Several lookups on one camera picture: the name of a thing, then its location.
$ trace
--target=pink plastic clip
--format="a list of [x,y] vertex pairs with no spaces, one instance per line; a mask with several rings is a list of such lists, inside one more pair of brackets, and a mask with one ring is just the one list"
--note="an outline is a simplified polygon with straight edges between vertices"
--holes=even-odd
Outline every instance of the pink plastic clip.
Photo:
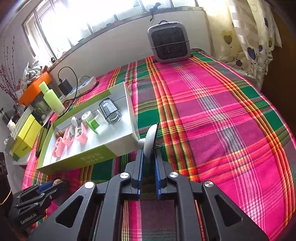
[[86,143],[87,141],[87,129],[84,123],[81,123],[81,127],[75,128],[75,137],[80,143]]
[[61,157],[65,148],[65,144],[63,143],[63,138],[59,137],[54,145],[54,150],[52,151],[53,157]]
[[74,135],[75,135],[75,127],[70,126],[70,128],[65,130],[63,143],[68,147],[71,146],[74,140]]

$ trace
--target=grey portable heater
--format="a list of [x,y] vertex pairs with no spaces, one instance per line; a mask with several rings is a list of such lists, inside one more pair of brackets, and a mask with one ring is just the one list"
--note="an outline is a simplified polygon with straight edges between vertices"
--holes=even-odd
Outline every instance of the grey portable heater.
[[148,29],[148,38],[155,59],[160,63],[182,61],[191,56],[186,29],[180,22],[163,20]]

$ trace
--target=curtain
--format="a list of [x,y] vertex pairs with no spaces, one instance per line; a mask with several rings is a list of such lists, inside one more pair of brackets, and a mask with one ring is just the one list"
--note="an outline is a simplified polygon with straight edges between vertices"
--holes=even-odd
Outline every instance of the curtain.
[[213,57],[231,66],[261,89],[274,46],[281,38],[264,0],[198,0],[206,11]]

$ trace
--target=orange container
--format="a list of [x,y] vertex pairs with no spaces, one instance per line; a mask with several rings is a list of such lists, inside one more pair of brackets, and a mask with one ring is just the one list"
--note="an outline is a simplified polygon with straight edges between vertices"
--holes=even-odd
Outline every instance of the orange container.
[[39,85],[42,82],[45,82],[47,85],[52,81],[51,77],[47,72],[43,73],[39,78],[33,81],[29,85],[29,87],[24,91],[23,95],[19,99],[19,104],[23,104],[25,106],[28,106],[31,104],[31,102],[39,95],[41,92]]

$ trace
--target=bed sheet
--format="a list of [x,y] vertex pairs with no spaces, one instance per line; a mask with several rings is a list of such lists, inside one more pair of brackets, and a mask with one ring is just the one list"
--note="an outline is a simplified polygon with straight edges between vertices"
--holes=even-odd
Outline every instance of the bed sheet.
[[[275,107],[252,84],[204,53],[170,64],[153,63],[149,57],[97,80],[99,85],[75,106],[125,82],[140,136],[159,122],[157,141],[164,143],[163,159],[175,171],[192,181],[212,180],[270,240],[278,237],[295,211],[295,139]],[[35,151],[36,147],[23,188],[61,177],[71,193],[88,180],[109,180],[135,159],[130,153],[46,176],[36,170]],[[47,215],[59,205],[53,203]],[[173,210],[172,201],[159,202],[147,189],[140,201],[124,204],[122,240],[175,240]]]

